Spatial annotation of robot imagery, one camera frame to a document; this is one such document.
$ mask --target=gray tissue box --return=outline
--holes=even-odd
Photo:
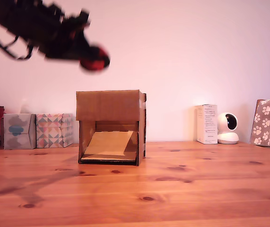
[[[4,114],[4,149],[36,148],[36,114]]]

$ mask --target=box opening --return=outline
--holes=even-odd
[[[95,128],[83,125],[81,130],[90,130],[84,139],[81,161],[136,162],[138,152],[138,121],[97,121]]]

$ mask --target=white box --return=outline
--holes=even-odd
[[[218,143],[217,105],[199,105],[197,108],[197,141],[203,144]]]

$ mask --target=geometric patterned tissue box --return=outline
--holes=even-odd
[[[73,115],[36,114],[37,148],[65,148],[74,142]]]

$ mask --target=tissue box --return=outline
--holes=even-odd
[[[4,114],[4,149],[36,148],[35,114]]]
[[[197,141],[203,144],[218,143],[218,116],[216,105],[199,105],[197,108]]]
[[[37,114],[37,148],[65,148],[74,142],[73,115]]]

